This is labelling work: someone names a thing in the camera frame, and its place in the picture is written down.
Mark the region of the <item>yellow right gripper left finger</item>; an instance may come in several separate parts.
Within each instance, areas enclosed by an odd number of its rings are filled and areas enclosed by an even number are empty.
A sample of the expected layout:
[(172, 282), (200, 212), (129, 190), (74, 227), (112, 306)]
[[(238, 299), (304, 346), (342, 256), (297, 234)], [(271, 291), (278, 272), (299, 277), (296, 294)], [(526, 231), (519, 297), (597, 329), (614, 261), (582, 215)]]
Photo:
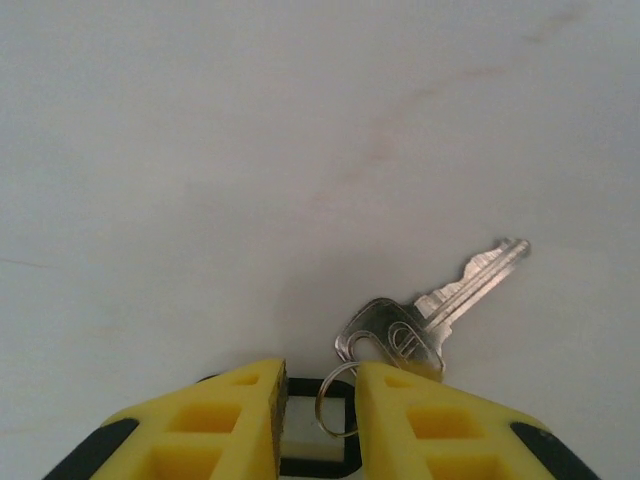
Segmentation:
[(261, 360), (125, 408), (50, 479), (276, 479), (286, 364)]

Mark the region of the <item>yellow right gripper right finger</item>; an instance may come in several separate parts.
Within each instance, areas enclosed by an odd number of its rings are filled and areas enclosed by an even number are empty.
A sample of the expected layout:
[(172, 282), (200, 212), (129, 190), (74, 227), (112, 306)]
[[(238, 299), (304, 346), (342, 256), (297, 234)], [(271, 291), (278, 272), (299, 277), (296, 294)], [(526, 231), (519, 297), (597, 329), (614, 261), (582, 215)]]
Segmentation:
[(534, 417), (377, 362), (358, 367), (355, 410), (368, 479), (594, 479)]

